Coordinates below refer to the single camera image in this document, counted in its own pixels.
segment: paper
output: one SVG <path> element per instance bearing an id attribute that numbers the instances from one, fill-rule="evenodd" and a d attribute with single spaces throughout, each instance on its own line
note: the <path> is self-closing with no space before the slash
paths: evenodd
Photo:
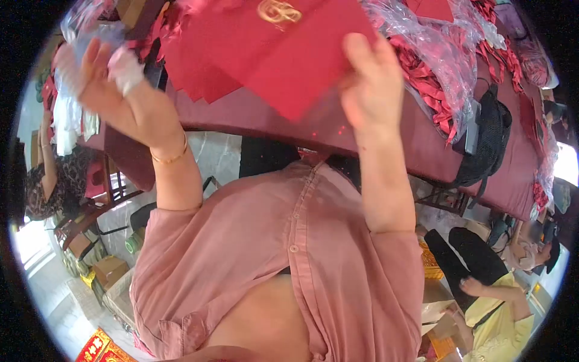
<path id="1" fill-rule="evenodd" d="M 406 0 L 406 4 L 416 16 L 455 22 L 447 0 Z"/>

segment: white wall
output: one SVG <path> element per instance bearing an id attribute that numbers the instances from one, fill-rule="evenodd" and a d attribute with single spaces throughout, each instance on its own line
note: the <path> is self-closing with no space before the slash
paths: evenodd
<path id="1" fill-rule="evenodd" d="M 24 157 L 26 158 L 26 168 L 30 169 L 31 158 L 31 139 L 32 131 L 38 130 L 42 123 L 44 106 L 36 101 L 35 81 L 28 82 L 21 95 L 20 124 L 18 126 L 17 136 L 20 142 L 24 143 Z"/>

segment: woman's hand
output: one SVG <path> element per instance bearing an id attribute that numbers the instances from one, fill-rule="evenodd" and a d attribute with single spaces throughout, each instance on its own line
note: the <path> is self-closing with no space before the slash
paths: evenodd
<path id="1" fill-rule="evenodd" d="M 442 312 L 446 315 L 453 317 L 453 319 L 456 319 L 456 318 L 464 319 L 463 312 L 460 310 L 459 306 L 456 305 L 455 302 L 453 302 L 451 305 L 449 305 Z"/>
<path id="2" fill-rule="evenodd" d="M 97 113 L 121 133 L 149 146 L 157 157 L 170 159 L 183 151 L 183 128 L 173 102 L 141 78 L 123 97 L 115 76 L 141 74 L 136 56 L 127 49 L 115 52 L 98 38 L 90 41 L 80 67 L 76 65 L 72 46 L 58 50 L 55 62 L 64 82 L 77 94 L 83 108 Z M 116 74 L 109 75 L 109 67 Z"/>
<path id="3" fill-rule="evenodd" d="M 380 34 L 374 47 L 362 34 L 348 34 L 344 51 L 356 71 L 342 83 L 350 124 L 357 132 L 398 132 L 404 79 L 394 49 Z"/>
<path id="4" fill-rule="evenodd" d="M 482 297 L 486 288 L 480 281 L 471 276 L 460 281 L 460 289 L 473 297 Z"/>

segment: wooden chair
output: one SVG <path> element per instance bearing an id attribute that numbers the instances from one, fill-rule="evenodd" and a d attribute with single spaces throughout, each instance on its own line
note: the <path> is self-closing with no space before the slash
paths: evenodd
<path id="1" fill-rule="evenodd" d="M 466 210 L 468 201 L 470 200 L 470 197 L 467 194 L 462 193 L 457 189 L 453 189 L 449 185 L 441 182 L 428 180 L 422 177 L 419 177 L 419 179 L 429 183 L 433 189 L 428 196 L 416 200 L 415 203 L 445 210 L 460 217 L 464 215 L 464 211 Z"/>
<path id="2" fill-rule="evenodd" d="M 58 242 L 62 243 L 63 251 L 68 249 L 74 238 L 88 230 L 88 228 L 97 222 L 97 218 L 110 209 L 122 204 L 123 202 L 143 193 L 141 190 L 126 194 L 126 185 L 122 185 L 120 171 L 114 166 L 107 156 L 103 157 L 105 170 L 105 193 L 92 199 L 85 204 L 83 213 L 74 220 L 64 218 L 54 229 L 54 234 Z M 115 187 L 111 183 L 111 175 L 116 175 L 117 184 Z"/>

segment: table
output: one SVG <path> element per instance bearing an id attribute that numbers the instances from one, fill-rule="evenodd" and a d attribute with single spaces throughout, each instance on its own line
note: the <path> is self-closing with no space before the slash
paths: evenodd
<path id="1" fill-rule="evenodd" d="M 494 59 L 495 69 L 499 69 Z M 477 56 L 478 76 L 490 81 L 488 65 Z M 479 203 L 511 214 L 519 220 L 528 220 L 534 203 L 532 184 L 539 159 L 520 120 L 519 97 L 506 71 L 499 85 L 498 99 L 510 110 L 513 124 L 503 164 L 489 177 L 486 191 Z M 542 117 L 539 89 L 522 81 L 526 94 L 533 99 L 535 116 Z M 479 80 L 475 98 L 480 99 L 487 90 L 485 81 Z M 207 104 L 203 99 L 193 102 L 184 91 L 175 91 L 168 82 L 166 93 L 174 100 L 181 124 L 185 130 L 203 129 L 242 136 L 267 136 L 276 140 L 314 150 L 346 155 L 357 154 L 353 130 L 340 106 L 338 92 L 331 89 L 299 121 L 292 123 L 250 90 L 241 88 Z M 442 138 L 426 117 L 415 99 L 406 92 L 404 97 L 401 135 L 408 173 L 438 182 L 450 183 L 455 179 L 462 155 L 445 147 Z M 461 191 L 470 196 L 477 194 L 479 184 Z"/>

